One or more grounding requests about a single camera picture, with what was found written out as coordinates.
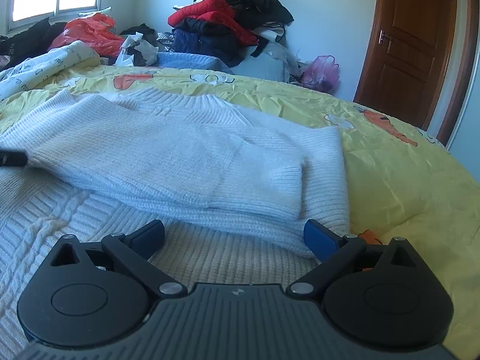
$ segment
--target brown door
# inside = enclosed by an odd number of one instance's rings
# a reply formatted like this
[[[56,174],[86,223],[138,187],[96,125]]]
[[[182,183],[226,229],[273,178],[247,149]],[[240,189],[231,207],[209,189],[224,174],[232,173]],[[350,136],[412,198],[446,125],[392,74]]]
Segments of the brown door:
[[[452,49],[457,0],[377,0],[354,101],[427,128]]]

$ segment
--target silver screw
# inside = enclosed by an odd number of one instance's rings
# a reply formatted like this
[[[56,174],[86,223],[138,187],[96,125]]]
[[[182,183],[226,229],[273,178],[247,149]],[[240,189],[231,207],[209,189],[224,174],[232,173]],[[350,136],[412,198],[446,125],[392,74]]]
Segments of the silver screw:
[[[312,286],[310,283],[298,282],[292,284],[290,289],[294,294],[306,295],[313,292],[314,286]]]
[[[168,282],[163,283],[158,290],[165,295],[176,295],[183,290],[183,286],[180,283]]]

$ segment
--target red jacket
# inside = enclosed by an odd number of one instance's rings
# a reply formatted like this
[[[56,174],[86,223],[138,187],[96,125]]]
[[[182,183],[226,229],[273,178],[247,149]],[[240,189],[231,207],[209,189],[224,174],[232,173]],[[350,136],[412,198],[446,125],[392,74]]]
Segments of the red jacket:
[[[235,11],[225,0],[203,0],[198,4],[188,5],[171,15],[168,23],[175,27],[186,17],[223,24],[234,32],[243,45],[251,46],[258,43],[253,32],[246,30],[234,20]]]

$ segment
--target red plastic bag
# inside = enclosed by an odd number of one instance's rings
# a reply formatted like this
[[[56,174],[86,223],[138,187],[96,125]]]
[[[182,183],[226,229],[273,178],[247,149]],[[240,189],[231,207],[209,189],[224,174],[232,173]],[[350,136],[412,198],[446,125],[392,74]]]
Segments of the red plastic bag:
[[[303,73],[301,80],[303,87],[318,92],[330,92],[340,78],[339,67],[333,55],[318,56]]]
[[[125,39],[110,32],[114,25],[114,19],[102,13],[73,19],[67,23],[63,33],[54,39],[49,50],[82,41],[101,56],[116,57]]]

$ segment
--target yellow bedspread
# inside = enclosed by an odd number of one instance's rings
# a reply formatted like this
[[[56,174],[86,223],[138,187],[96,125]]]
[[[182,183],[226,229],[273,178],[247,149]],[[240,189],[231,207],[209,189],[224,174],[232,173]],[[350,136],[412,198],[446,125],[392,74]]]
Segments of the yellow bedspread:
[[[85,61],[0,103],[0,133],[65,85],[73,94],[148,86],[182,95],[209,93],[312,128],[339,123],[352,232],[372,230],[384,243],[408,238],[453,299],[446,346],[464,360],[480,353],[480,186],[435,140],[392,117],[289,84],[243,76],[221,82],[208,71],[97,64]]]

